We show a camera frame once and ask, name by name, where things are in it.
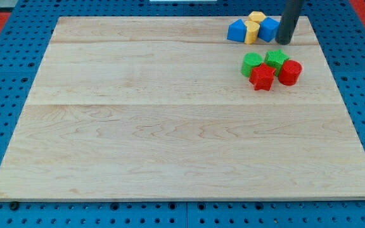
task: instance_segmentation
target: red cylinder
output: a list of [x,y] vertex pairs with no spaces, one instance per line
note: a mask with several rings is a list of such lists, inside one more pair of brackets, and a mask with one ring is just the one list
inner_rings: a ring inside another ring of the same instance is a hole
[[293,60],[285,61],[278,75],[278,80],[286,86],[292,86],[297,83],[301,71],[302,66],[299,62]]

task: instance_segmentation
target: black pole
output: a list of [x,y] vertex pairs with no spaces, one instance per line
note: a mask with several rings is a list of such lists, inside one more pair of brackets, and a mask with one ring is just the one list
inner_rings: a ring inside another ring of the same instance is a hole
[[276,41],[279,44],[289,44],[301,14],[304,0],[287,0],[281,21],[279,23]]

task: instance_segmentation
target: green block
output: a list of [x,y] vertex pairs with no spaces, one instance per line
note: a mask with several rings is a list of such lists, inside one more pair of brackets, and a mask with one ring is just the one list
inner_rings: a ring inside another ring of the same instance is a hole
[[253,68],[260,66],[263,62],[263,57],[257,53],[247,53],[243,59],[241,66],[241,74],[245,77],[250,77]]
[[270,67],[274,67],[276,69],[275,76],[278,76],[284,62],[289,59],[290,59],[290,57],[287,56],[286,54],[284,54],[284,52],[279,49],[276,51],[267,51],[266,58],[264,59],[264,63]]

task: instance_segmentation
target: wooden table surface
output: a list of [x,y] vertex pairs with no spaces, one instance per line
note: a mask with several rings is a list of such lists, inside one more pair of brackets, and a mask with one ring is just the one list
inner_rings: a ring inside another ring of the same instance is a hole
[[[227,41],[237,19],[60,18],[0,201],[365,199],[365,153],[308,19],[289,46]],[[297,84],[254,91],[244,55],[279,48],[303,65]]]

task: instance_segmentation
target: blue cube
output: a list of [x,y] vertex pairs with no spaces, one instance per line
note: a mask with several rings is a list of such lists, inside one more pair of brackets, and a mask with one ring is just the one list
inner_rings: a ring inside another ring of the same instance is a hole
[[279,22],[267,17],[260,23],[260,30],[258,37],[263,41],[270,42],[277,34]]
[[243,20],[239,19],[229,25],[227,39],[230,41],[244,42],[246,38],[247,27]]

